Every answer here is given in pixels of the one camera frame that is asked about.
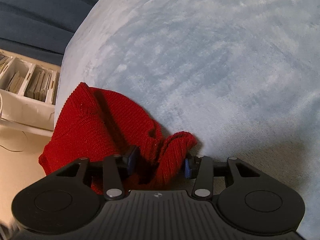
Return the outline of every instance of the light blue fluffy blanket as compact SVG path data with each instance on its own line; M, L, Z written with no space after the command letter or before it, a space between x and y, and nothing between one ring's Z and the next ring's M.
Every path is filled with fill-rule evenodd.
M56 116L79 82L190 131L293 187L320 239L320 0L100 0L63 59Z

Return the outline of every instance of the metal rivet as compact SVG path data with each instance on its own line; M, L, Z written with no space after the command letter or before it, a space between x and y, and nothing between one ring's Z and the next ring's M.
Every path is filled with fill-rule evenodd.
M195 195L198 197L207 197L210 195L210 191L205 188L200 188L195 191Z
M107 195L109 197L119 197L122 194L122 191L119 190L118 188L111 188L107 190Z

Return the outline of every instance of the red sweater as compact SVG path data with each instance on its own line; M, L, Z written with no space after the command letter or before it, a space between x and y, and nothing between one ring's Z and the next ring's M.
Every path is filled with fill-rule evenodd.
M48 175L79 157L95 162L124 154L129 145L140 147L141 156L135 173L123 182L125 189L161 189L179 171L196 139L188 132L164 139L160 125L138 104L81 82L63 106L39 163ZM92 188L101 193L98 181Z

